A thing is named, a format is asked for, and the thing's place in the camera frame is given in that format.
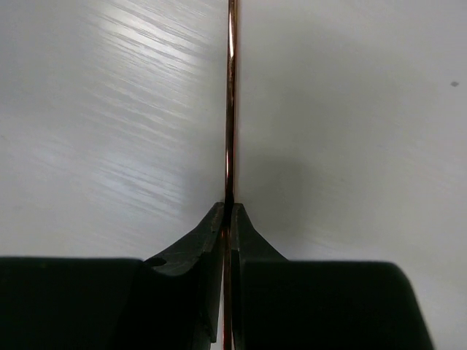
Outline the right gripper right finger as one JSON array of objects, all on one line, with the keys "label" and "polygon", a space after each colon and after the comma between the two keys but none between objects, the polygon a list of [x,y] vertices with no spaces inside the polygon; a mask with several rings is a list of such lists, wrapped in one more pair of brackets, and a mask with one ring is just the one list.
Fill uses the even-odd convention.
[{"label": "right gripper right finger", "polygon": [[409,279],[394,263],[288,260],[231,216],[237,349],[432,349]]}]

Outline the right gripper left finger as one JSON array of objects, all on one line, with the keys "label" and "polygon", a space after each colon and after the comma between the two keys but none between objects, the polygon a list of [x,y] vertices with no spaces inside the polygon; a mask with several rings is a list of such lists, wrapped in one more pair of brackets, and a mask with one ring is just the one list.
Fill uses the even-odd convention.
[{"label": "right gripper left finger", "polygon": [[209,349],[224,205],[146,260],[4,257],[3,349]]}]

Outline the copper chopstick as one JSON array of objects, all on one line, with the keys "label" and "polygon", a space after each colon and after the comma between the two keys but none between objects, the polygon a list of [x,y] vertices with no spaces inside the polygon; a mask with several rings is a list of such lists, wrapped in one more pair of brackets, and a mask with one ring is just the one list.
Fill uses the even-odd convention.
[{"label": "copper chopstick", "polygon": [[222,237],[223,253],[223,340],[224,349],[234,348],[231,289],[231,216],[236,184],[236,64],[238,41],[238,1],[228,0],[227,64],[225,108],[225,178]]}]

